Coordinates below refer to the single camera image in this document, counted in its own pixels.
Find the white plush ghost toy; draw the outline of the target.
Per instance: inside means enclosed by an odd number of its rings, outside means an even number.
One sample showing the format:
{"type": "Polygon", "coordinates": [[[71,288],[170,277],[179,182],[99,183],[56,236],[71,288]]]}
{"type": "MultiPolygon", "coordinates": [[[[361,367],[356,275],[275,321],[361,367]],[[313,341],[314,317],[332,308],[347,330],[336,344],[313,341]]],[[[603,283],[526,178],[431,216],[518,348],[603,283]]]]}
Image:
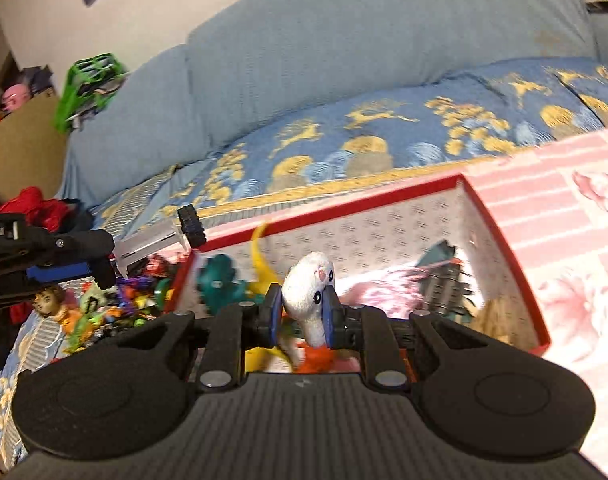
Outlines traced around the white plush ghost toy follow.
{"type": "Polygon", "coordinates": [[[323,291],[334,284],[331,259],[323,252],[310,252],[290,268],[281,287],[283,308],[299,325],[310,347],[325,345],[322,321],[323,291]]]}

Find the teal and yellow toy dinosaur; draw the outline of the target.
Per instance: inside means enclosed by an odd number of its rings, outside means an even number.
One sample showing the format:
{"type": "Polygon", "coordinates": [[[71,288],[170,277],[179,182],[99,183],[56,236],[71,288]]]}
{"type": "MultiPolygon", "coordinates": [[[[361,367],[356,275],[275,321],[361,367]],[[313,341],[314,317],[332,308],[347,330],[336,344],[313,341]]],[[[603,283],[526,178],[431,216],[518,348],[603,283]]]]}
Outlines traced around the teal and yellow toy dinosaur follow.
{"type": "Polygon", "coordinates": [[[262,302],[264,295],[253,292],[249,283],[237,278],[237,269],[226,255],[208,257],[197,271],[195,287],[209,315],[215,316],[229,304],[244,301],[262,302]]]}

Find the brown haired doll figurine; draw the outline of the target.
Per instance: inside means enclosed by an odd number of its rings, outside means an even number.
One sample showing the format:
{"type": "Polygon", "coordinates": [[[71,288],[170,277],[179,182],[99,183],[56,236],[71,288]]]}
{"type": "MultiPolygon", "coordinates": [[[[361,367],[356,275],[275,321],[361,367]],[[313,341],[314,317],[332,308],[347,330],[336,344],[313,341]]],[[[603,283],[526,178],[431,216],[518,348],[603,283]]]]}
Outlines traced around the brown haired doll figurine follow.
{"type": "Polygon", "coordinates": [[[48,285],[35,295],[33,309],[43,318],[52,318],[65,335],[72,335],[83,316],[72,292],[60,285],[48,285]]]}

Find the red jacket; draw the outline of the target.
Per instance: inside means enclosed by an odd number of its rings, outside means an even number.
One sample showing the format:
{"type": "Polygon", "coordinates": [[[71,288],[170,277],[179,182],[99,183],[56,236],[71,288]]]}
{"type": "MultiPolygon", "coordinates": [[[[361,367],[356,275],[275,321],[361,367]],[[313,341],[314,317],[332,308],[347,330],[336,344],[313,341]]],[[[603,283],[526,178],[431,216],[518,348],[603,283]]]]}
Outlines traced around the red jacket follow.
{"type": "Polygon", "coordinates": [[[63,200],[45,198],[40,188],[29,186],[12,200],[2,204],[0,214],[23,214],[29,226],[57,233],[71,217],[72,210],[63,200]]]}

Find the pink plush toy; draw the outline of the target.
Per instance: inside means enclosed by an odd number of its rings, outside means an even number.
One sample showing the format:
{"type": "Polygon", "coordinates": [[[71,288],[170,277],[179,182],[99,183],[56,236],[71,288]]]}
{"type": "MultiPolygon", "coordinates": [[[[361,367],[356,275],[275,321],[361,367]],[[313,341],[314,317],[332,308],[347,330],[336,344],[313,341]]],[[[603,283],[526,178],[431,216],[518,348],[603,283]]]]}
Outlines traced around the pink plush toy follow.
{"type": "Polygon", "coordinates": [[[415,269],[382,271],[351,285],[340,300],[349,307],[377,308],[388,318],[407,318],[424,307],[421,281],[425,277],[425,272],[415,269]]]}

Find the brown cardboard box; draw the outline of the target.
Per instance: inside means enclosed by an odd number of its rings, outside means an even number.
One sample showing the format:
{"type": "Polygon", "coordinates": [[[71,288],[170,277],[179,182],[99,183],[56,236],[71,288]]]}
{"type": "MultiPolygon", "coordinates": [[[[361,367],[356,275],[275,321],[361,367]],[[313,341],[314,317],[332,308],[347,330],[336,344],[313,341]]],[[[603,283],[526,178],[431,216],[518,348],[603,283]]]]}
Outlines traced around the brown cardboard box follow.
{"type": "Polygon", "coordinates": [[[62,181],[69,138],[54,128],[58,98],[45,92],[0,122],[0,202],[29,186],[52,197],[62,181]]]}

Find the red patterned cardboard box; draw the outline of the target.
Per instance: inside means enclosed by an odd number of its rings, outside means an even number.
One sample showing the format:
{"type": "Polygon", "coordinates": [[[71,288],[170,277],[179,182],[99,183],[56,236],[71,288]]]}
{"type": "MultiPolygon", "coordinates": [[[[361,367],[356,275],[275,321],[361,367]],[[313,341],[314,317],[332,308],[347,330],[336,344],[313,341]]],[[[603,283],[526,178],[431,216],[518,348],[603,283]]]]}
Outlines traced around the red patterned cardboard box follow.
{"type": "Polygon", "coordinates": [[[335,264],[340,292],[377,272],[415,264],[445,240],[463,261],[475,306],[500,302],[500,326],[513,346],[541,356],[551,344],[514,252],[462,174],[387,185],[213,226],[203,249],[191,252],[180,269],[170,307],[205,315],[195,281],[208,257],[225,254],[239,278],[255,280],[251,240],[256,228],[264,230],[258,240],[261,255],[278,276],[309,252],[324,252],[335,264]]]}

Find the pink round head toy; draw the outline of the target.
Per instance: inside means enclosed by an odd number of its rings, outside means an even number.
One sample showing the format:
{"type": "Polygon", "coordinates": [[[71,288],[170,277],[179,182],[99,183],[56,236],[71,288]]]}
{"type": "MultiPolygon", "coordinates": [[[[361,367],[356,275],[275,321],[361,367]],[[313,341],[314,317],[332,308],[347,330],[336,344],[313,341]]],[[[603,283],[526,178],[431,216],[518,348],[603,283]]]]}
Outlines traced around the pink round head toy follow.
{"type": "Polygon", "coordinates": [[[27,84],[13,84],[4,91],[0,98],[1,109],[9,114],[26,104],[32,98],[32,92],[27,84]]]}

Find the green toy car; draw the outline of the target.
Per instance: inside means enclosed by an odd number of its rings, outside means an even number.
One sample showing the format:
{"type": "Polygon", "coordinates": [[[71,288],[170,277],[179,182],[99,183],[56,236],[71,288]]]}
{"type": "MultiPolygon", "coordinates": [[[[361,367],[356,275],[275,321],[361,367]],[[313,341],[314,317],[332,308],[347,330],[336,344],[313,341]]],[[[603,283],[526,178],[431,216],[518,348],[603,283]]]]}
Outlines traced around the green toy car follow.
{"type": "Polygon", "coordinates": [[[68,70],[54,115],[54,128],[69,133],[104,110],[128,76],[112,53],[76,61],[68,70]]]}

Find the blue gold patterned seat cover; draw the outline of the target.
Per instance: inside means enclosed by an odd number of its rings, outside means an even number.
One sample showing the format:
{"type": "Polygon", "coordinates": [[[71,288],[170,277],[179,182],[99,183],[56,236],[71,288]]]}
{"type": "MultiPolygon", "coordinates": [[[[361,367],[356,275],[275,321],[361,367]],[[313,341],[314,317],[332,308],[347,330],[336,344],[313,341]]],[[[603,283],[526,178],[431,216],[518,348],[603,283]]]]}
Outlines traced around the blue gold patterned seat cover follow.
{"type": "Polygon", "coordinates": [[[608,128],[608,65],[528,58],[290,114],[92,208],[116,238],[192,205],[210,226],[608,128]]]}

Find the blue fabric sofa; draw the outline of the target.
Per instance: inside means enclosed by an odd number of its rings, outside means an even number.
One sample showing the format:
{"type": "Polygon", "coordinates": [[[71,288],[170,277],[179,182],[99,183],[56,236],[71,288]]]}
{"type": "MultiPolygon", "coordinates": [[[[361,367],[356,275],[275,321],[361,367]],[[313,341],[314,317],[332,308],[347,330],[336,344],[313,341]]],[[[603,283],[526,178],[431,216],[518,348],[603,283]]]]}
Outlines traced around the blue fabric sofa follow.
{"type": "Polygon", "coordinates": [[[70,135],[58,196],[96,206],[297,110],[545,56],[608,64],[608,13],[584,0],[239,0],[70,135]]]}

